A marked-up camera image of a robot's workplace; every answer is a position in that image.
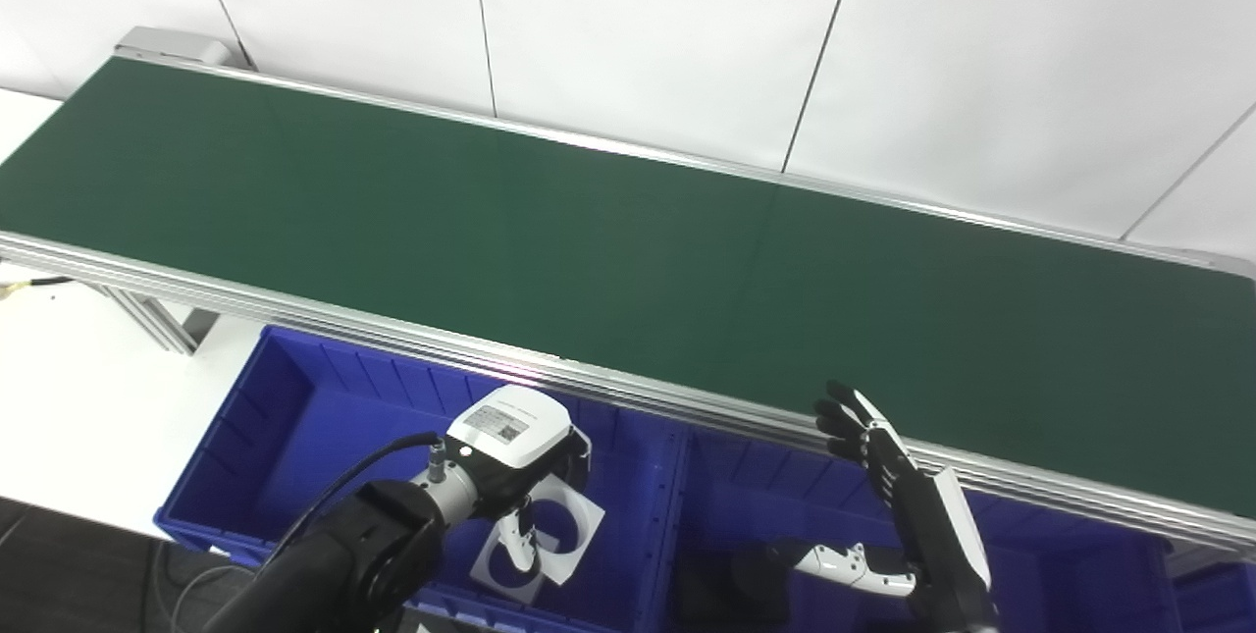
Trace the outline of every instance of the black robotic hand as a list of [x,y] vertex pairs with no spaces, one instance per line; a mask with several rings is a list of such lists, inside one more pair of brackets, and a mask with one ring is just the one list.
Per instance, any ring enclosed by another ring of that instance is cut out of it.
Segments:
[[860,392],[830,379],[831,399],[816,401],[816,427],[829,452],[860,463],[889,507],[917,587],[907,597],[928,630],[997,629],[990,566],[972,511],[951,468],[921,471],[892,423]]

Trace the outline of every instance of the conveyor leg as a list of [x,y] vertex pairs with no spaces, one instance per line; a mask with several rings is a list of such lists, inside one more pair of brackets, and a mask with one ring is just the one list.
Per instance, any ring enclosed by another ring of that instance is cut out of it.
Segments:
[[183,355],[195,354],[196,349],[201,347],[205,335],[210,333],[214,323],[219,319],[219,315],[214,314],[214,311],[193,308],[187,320],[180,324],[166,310],[166,306],[162,306],[162,303],[153,298],[117,288],[107,288],[107,285],[98,285],[98,288],[104,296],[117,303],[123,311],[136,320],[136,324],[147,332],[161,348],[166,348],[167,352]]
[[1171,540],[1169,543],[1173,545],[1173,549],[1164,558],[1164,569],[1173,578],[1198,571],[1221,561],[1238,561],[1242,559],[1238,553],[1228,550],[1220,550],[1182,540]]

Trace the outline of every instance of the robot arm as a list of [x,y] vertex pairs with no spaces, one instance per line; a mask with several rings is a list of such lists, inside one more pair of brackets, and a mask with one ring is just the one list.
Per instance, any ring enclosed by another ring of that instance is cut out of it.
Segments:
[[[815,403],[816,427],[830,437],[834,456],[860,463],[868,472],[873,490],[891,509],[913,575],[914,585],[906,594],[898,594],[901,587],[884,593],[906,595],[912,612],[933,630],[996,630],[986,549],[955,472],[921,471],[892,423],[860,392],[830,382],[828,394],[831,399]],[[809,556],[819,560],[820,553]],[[858,573],[859,563],[847,563],[848,569],[852,564],[852,574]],[[869,564],[867,556],[864,564]],[[818,575],[830,579],[826,571],[820,568]],[[880,579],[888,588],[891,578]],[[863,588],[859,583],[865,580],[867,574],[854,585]]]
[[299,520],[206,633],[373,630],[436,575],[446,531],[468,519],[506,519],[516,566],[535,561],[530,490],[551,473],[579,485],[588,472],[588,437],[564,406],[529,388],[497,388],[443,438],[430,437],[412,441],[433,443],[413,480],[371,481],[304,533]]

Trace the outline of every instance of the floor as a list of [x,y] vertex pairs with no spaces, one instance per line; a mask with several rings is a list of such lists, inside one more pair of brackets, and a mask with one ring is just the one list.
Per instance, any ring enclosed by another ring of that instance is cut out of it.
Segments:
[[[197,633],[250,574],[206,553],[0,499],[0,633]],[[474,627],[406,612],[398,633]]]

